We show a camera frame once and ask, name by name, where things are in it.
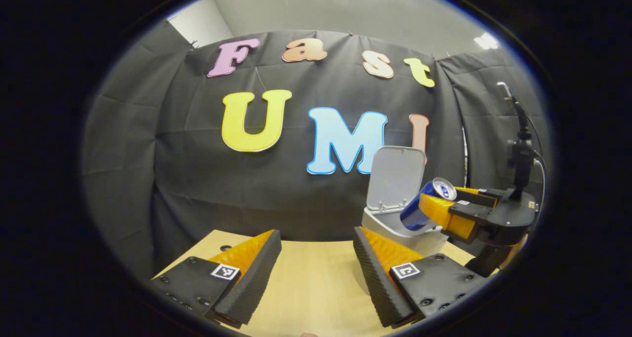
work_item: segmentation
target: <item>blue letter m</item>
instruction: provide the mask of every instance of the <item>blue letter m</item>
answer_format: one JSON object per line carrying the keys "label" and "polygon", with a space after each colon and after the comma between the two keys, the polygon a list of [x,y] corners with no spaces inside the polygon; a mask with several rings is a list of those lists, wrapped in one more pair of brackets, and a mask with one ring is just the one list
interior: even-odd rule
{"label": "blue letter m", "polygon": [[363,149],[357,171],[371,173],[373,156],[384,146],[384,125],[388,122],[386,115],[379,112],[363,113],[353,133],[336,109],[314,108],[309,111],[309,117],[316,123],[314,159],[307,164],[309,173],[331,174],[336,171],[336,164],[330,159],[330,147],[334,149],[345,172],[352,170],[359,150]]}

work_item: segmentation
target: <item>table surface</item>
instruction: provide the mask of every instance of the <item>table surface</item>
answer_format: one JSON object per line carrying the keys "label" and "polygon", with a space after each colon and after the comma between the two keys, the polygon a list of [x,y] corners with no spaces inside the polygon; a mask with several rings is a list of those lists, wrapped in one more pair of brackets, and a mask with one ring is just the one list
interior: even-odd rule
{"label": "table surface", "polygon": [[[223,245],[235,246],[250,236],[214,230],[166,267],[161,275],[190,256],[209,259]],[[266,292],[250,322],[235,329],[254,337],[377,337],[400,328],[384,328],[371,302],[352,241],[282,241]],[[446,242],[441,253],[465,265],[468,252]]]}

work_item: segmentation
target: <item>letter u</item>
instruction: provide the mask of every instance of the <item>letter u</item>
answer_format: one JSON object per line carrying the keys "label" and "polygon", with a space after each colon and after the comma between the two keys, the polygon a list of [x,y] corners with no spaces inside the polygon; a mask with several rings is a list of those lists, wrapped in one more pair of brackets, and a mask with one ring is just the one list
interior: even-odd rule
{"label": "letter u", "polygon": [[251,135],[244,130],[244,119],[248,103],[255,99],[250,92],[232,93],[222,101],[226,105],[222,122],[224,143],[240,152],[259,152],[274,146],[283,128],[285,102],[292,97],[289,90],[268,90],[262,94],[268,102],[266,127],[260,133]]}

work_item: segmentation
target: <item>blue can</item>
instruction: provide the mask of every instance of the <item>blue can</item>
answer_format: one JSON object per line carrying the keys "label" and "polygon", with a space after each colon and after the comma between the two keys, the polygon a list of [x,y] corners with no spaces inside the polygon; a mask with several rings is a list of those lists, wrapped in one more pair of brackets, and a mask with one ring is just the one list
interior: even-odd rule
{"label": "blue can", "polygon": [[449,181],[443,178],[434,178],[433,181],[426,183],[422,191],[399,213],[401,223],[411,231],[421,229],[431,220],[419,209],[419,197],[422,193],[450,201],[456,199],[456,189]]}

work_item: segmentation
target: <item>screw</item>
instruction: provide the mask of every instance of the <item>screw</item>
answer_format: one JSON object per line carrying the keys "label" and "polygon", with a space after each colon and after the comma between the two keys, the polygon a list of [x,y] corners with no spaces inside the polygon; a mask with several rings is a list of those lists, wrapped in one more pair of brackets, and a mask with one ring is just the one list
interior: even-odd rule
{"label": "screw", "polygon": [[203,298],[198,298],[198,302],[199,302],[201,305],[204,305],[204,306],[210,306],[210,303],[209,303],[209,302],[208,302],[208,300],[206,300],[206,299],[203,299]]}

